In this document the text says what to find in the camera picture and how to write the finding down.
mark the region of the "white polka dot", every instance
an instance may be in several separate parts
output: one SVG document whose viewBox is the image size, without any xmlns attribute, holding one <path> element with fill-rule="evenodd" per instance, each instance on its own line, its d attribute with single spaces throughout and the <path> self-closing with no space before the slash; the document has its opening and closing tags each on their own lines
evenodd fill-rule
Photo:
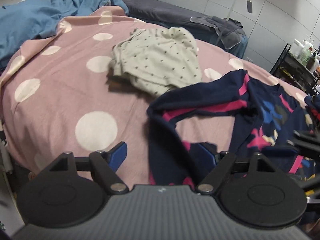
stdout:
<svg viewBox="0 0 320 240">
<path fill-rule="evenodd" d="M 101 18 L 98 21 L 99 25 L 105 25 L 112 23 L 112 16 L 101 16 Z"/>
<path fill-rule="evenodd" d="M 67 21 L 60 22 L 59 27 L 64 29 L 63 33 L 68 33 L 69 31 L 72 30 L 71 24 Z"/>
<path fill-rule="evenodd" d="M 205 69 L 204 74 L 211 80 L 217 80 L 222 77 L 222 75 L 218 71 L 215 71 L 212 68 Z"/>
<path fill-rule="evenodd" d="M 21 103 L 27 98 L 31 97 L 39 87 L 40 79 L 27 79 L 17 87 L 16 91 L 14 92 L 14 99 Z"/>
<path fill-rule="evenodd" d="M 108 70 L 108 64 L 111 58 L 108 56 L 97 56 L 89 59 L 87 68 L 95 73 L 102 73 Z"/>
<path fill-rule="evenodd" d="M 304 102 L 304 96 L 300 93 L 296 93 L 296 99 L 298 99 L 300 101 L 300 103 L 302 103 L 302 105 L 306 105 L 306 103 Z"/>
<path fill-rule="evenodd" d="M 229 64 L 236 70 L 243 69 L 243 63 L 238 58 L 231 58 Z"/>
<path fill-rule="evenodd" d="M 83 149 L 88 151 L 103 150 L 116 139 L 118 127 L 111 114 L 95 111 L 80 118 L 76 125 L 75 134 Z"/>
<path fill-rule="evenodd" d="M 96 41 L 103 41 L 103 40 L 110 40 L 112 39 L 113 35 L 110 33 L 97 33 L 93 36 L 93 39 Z"/>
<path fill-rule="evenodd" d="M 111 11 L 103 11 L 101 13 L 101 16 L 112 16 L 112 12 Z"/>
<path fill-rule="evenodd" d="M 134 19 L 134 22 L 139 22 L 139 23 L 145 23 L 144 21 L 140 20 L 140 19 Z"/>
<path fill-rule="evenodd" d="M 273 85 L 279 84 L 278 79 L 276 77 L 274 77 L 274 76 L 269 76 L 268 79 Z"/>
<path fill-rule="evenodd" d="M 17 56 L 10 64 L 10 68 L 8 70 L 8 73 L 15 73 L 19 68 L 23 66 L 23 64 L 26 62 L 26 58 L 24 56 Z"/>
<path fill-rule="evenodd" d="M 51 55 L 56 53 L 61 49 L 59 46 L 49 46 L 44 52 L 41 53 L 41 55 Z"/>
<path fill-rule="evenodd" d="M 37 153 L 35 155 L 35 163 L 39 170 L 43 170 L 50 162 L 48 162 L 43 155 Z"/>
</svg>

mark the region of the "navy blue shirt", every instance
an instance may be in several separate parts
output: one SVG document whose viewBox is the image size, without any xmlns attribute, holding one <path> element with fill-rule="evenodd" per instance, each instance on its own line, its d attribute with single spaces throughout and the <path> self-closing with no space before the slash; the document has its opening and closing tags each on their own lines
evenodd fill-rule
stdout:
<svg viewBox="0 0 320 240">
<path fill-rule="evenodd" d="M 194 115 L 235 117 L 229 151 L 251 157 L 266 147 L 284 145 L 294 130 L 312 129 L 307 112 L 279 84 L 269 86 L 252 78 L 245 70 L 231 71 L 210 83 L 198 83 L 169 91 L 148 108 L 149 164 L 155 184 L 198 184 L 210 171 L 196 163 L 190 152 L 197 144 L 182 142 L 176 123 Z M 267 156 L 285 172 L 295 173 L 303 162 L 314 172 L 314 165 L 297 154 L 281 152 Z"/>
</svg>

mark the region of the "gray ribbed surface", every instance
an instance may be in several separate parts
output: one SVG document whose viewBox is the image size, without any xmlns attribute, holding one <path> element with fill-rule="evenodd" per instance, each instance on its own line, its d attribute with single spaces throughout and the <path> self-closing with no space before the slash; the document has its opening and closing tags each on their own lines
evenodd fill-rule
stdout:
<svg viewBox="0 0 320 240">
<path fill-rule="evenodd" d="M 113 196 L 91 220 L 72 228 L 25 226 L 14 240 L 306 240 L 297 227 L 246 228 L 227 217 L 212 197 L 188 186 L 136 186 Z"/>
</svg>

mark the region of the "metal screw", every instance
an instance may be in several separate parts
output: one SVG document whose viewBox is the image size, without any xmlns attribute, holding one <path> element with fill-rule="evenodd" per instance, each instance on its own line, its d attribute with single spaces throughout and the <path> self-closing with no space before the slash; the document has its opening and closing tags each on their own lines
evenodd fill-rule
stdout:
<svg viewBox="0 0 320 240">
<path fill-rule="evenodd" d="M 0 221 L 0 229 L 2 229 L 3 231 L 5 231 L 4 223 L 2 223 L 1 221 Z"/>
<path fill-rule="evenodd" d="M 115 183 L 111 185 L 111 189 L 116 192 L 122 192 L 127 188 L 127 186 L 123 183 Z"/>
<path fill-rule="evenodd" d="M 213 191 L 213 186 L 210 184 L 201 184 L 198 186 L 198 189 L 202 192 L 209 193 L 209 192 Z"/>
</svg>

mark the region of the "lamp head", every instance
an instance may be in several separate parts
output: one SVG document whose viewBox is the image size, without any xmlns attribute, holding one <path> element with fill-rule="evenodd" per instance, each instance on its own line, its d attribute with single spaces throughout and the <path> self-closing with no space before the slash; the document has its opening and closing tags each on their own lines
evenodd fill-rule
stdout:
<svg viewBox="0 0 320 240">
<path fill-rule="evenodd" d="M 250 0 L 247 0 L 247 10 L 248 13 L 252 13 L 252 2 Z"/>
</svg>

